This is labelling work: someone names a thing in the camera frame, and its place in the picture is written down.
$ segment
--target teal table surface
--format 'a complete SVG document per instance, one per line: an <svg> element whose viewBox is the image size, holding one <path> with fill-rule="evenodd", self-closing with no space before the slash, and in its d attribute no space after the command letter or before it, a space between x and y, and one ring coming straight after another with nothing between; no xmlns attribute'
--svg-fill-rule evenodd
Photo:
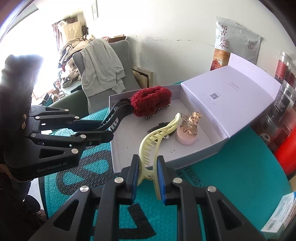
<svg viewBox="0 0 296 241"><path fill-rule="evenodd" d="M103 109L85 119L103 120L107 112ZM62 129L54 134L69 136L73 132ZM249 127L233 136L219 153L177 174L195 186L216 186L257 230L267 222L282 196L291 192L281 166ZM48 215L52 216L80 186L100 186L114 176L110 144L87 148L78 167L45 176ZM176 240L176 221L176 206L158 201L153 183L145 180L138 186L135 204L120 206L120 239Z"/></svg>

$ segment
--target open gift box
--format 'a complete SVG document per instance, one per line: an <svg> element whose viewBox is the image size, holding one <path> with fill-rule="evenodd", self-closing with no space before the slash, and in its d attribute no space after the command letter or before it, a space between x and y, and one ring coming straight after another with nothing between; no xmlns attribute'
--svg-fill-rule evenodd
<svg viewBox="0 0 296 241"><path fill-rule="evenodd" d="M179 169L217 153L226 141L249 125L276 98L280 83L256 65L231 54L228 66L206 72L182 82L165 86L172 92L169 107L150 120L125 117L111 141L113 170L119 173L130 166L133 154L147 131L158 123L171 121L179 113L200 111L196 141L182 145L174 134L161 142L158 155L168 167ZM137 91L109 97L109 109L122 98L131 98Z"/></svg>

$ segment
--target framed picture on wall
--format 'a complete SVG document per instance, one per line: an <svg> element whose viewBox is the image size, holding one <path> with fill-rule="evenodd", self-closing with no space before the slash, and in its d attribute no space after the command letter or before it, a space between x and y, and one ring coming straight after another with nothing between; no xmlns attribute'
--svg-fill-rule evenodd
<svg viewBox="0 0 296 241"><path fill-rule="evenodd" d="M93 5L91 6L91 10L93 13L93 20L97 19L98 15L98 5L96 0L94 1Z"/></svg>

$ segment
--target box lid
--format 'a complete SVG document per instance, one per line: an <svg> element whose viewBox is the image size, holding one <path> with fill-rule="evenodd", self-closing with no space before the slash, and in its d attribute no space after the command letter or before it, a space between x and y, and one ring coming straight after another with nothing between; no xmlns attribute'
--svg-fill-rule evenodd
<svg viewBox="0 0 296 241"><path fill-rule="evenodd" d="M230 55L228 66L181 85L208 109L228 137L272 104L281 86L265 71L235 54Z"/></svg>

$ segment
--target red fuzzy hair clip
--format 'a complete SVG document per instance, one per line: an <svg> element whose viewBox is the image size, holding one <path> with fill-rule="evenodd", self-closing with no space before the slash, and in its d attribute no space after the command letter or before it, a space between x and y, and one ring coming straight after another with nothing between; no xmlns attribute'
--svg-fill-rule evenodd
<svg viewBox="0 0 296 241"><path fill-rule="evenodd" d="M142 89L131 98L133 113L135 116L144 116L149 120L159 110L169 106L171 97L172 92L161 86Z"/></svg>

